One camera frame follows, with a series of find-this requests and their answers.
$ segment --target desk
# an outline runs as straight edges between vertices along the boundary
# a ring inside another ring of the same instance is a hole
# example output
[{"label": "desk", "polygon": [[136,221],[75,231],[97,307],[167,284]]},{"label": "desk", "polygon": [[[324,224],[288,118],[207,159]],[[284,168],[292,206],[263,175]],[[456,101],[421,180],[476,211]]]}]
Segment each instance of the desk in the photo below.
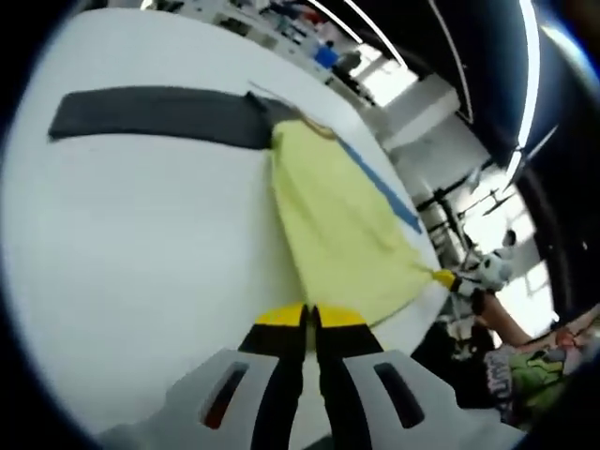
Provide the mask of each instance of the desk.
[{"label": "desk", "polygon": [[[156,11],[85,12],[33,74],[6,147],[7,296],[34,368],[91,432],[156,411],[176,380],[220,348],[236,348],[265,310],[302,295],[267,152],[135,135],[49,142],[56,108],[78,90],[176,85],[243,95],[250,81],[330,124],[410,203],[345,100],[215,26]],[[398,226],[435,266],[427,235]],[[432,285],[377,328],[382,344],[411,352],[444,297]],[[293,449],[328,426],[315,367],[306,370]]]},{"label": "desk", "polygon": [[[308,49],[305,46],[281,35],[273,24],[251,8],[240,9],[225,0],[187,0],[179,10],[179,15],[211,24],[219,24],[224,19],[234,19],[248,27],[246,38],[294,63],[322,83],[331,77],[331,70],[322,67],[307,54]],[[308,30],[305,32],[306,39],[316,45],[316,35],[311,35]]]}]

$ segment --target person's arm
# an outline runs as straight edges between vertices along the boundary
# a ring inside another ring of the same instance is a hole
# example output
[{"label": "person's arm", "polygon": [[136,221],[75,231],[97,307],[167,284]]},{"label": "person's arm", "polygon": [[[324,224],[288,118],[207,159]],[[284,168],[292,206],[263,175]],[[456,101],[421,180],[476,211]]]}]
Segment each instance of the person's arm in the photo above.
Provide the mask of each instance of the person's arm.
[{"label": "person's arm", "polygon": [[577,335],[587,329],[600,315],[600,304],[589,311],[583,313],[566,326],[547,333],[546,335],[533,340],[523,329],[515,322],[502,306],[498,298],[493,294],[486,293],[483,300],[483,311],[481,317],[485,324],[498,333],[502,342],[518,348],[522,352],[535,352],[547,347],[556,346],[558,339],[573,340],[573,345],[577,345]]},{"label": "person's arm", "polygon": [[493,293],[483,292],[480,309],[481,322],[498,333],[503,343],[519,347],[532,340]]}]

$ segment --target ceiling light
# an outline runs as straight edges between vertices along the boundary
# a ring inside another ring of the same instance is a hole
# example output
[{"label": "ceiling light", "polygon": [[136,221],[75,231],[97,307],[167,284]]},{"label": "ceiling light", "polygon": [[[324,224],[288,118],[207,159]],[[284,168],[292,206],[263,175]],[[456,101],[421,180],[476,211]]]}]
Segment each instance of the ceiling light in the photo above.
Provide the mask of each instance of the ceiling light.
[{"label": "ceiling light", "polygon": [[550,140],[550,138],[556,132],[557,129],[559,129],[558,125],[556,127],[554,127],[553,129],[551,129],[550,132],[544,137],[544,139],[542,139],[542,141],[540,141],[540,143],[537,144],[531,152],[529,152],[529,155],[527,156],[528,160],[535,158],[535,156],[544,147],[544,145],[546,145],[546,143]]},{"label": "ceiling light", "polygon": [[527,93],[525,94],[525,106],[523,108],[523,119],[517,136],[519,148],[527,144],[529,134],[532,130],[533,115],[537,102],[537,91],[540,83],[540,37],[537,30],[537,20],[532,0],[518,0],[523,14],[525,24],[525,37],[527,39]]},{"label": "ceiling light", "polygon": [[370,19],[370,17],[365,13],[365,11],[363,11],[360,7],[358,7],[353,2],[353,0],[344,0],[344,2],[346,2],[346,4],[350,8],[352,8],[354,10],[354,12],[356,14],[358,14],[361,17],[361,19],[367,23],[368,26],[371,27],[371,29],[375,32],[375,34],[379,37],[379,39],[382,40],[383,45],[385,45],[385,47],[387,47],[387,50],[389,50],[390,53],[394,56],[394,58],[398,61],[400,66],[405,68],[406,63],[404,62],[404,59],[402,59],[402,56],[400,56],[400,53],[398,53],[398,50],[396,50],[396,47],[394,47],[394,44],[392,44],[390,39],[387,38],[387,36],[383,33],[383,31],[379,28],[379,26],[377,26],[375,24],[375,22],[372,21]]},{"label": "ceiling light", "polygon": [[446,40],[448,41],[448,45],[450,46],[450,51],[454,56],[454,60],[457,63],[458,76],[460,77],[460,83],[462,84],[462,92],[465,96],[465,103],[467,104],[467,115],[465,119],[470,124],[473,123],[473,106],[471,104],[471,94],[469,92],[469,85],[467,84],[467,76],[465,75],[465,67],[462,65],[462,61],[460,60],[460,54],[458,53],[458,49],[454,40],[452,39],[452,35],[450,34],[450,29],[443,19],[443,15],[441,14],[438,6],[436,5],[434,0],[429,0],[429,6],[431,10],[435,14],[435,17],[438,18],[438,22],[440,23],[440,27],[442,28],[443,33],[446,36]]},{"label": "ceiling light", "polygon": [[510,162],[508,163],[508,169],[506,169],[506,174],[504,175],[504,180],[506,180],[506,186],[502,191],[505,191],[515,178],[515,174],[517,173],[517,169],[520,166],[521,160],[523,159],[523,153],[520,150],[515,150],[513,152],[513,156],[510,157]]},{"label": "ceiling light", "polygon": [[354,39],[356,42],[358,42],[359,44],[363,43],[363,39],[361,39],[356,33],[354,33],[354,31],[351,29],[351,27],[348,26],[346,23],[344,23],[337,15],[335,15],[331,11],[331,9],[329,9],[328,7],[325,7],[324,5],[322,5],[321,3],[319,3],[317,0],[307,0],[307,2],[309,2],[316,9],[320,9],[324,14],[326,14],[327,16],[329,16],[329,18],[332,21],[334,21],[335,23],[337,23],[337,25],[339,25],[339,27],[342,30],[344,30],[346,33],[348,33],[350,35],[350,37],[352,39]]}]

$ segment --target dark gray cloth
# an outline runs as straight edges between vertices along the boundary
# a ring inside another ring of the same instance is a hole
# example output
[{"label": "dark gray cloth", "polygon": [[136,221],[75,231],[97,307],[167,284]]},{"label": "dark gray cloth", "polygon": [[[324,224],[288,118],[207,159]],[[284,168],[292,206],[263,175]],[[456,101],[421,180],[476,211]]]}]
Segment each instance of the dark gray cloth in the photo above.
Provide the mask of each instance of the dark gray cloth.
[{"label": "dark gray cloth", "polygon": [[64,139],[94,134],[172,136],[237,147],[270,148],[273,126],[297,112],[252,93],[168,86],[129,86],[63,97],[48,134]]}]

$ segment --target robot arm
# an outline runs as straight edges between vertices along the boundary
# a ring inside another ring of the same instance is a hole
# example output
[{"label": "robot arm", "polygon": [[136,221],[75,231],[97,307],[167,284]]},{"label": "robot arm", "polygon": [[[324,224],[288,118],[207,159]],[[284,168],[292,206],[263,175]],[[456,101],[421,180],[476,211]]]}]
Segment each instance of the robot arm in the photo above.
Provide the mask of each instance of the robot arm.
[{"label": "robot arm", "polygon": [[[147,420],[103,433],[103,447],[287,449],[302,390],[301,311],[306,307],[263,316],[239,351],[223,350],[193,370]],[[314,318],[320,387],[337,448],[508,450],[521,438],[497,418],[461,410],[452,388],[409,356],[384,352],[357,313],[318,307]]]}]

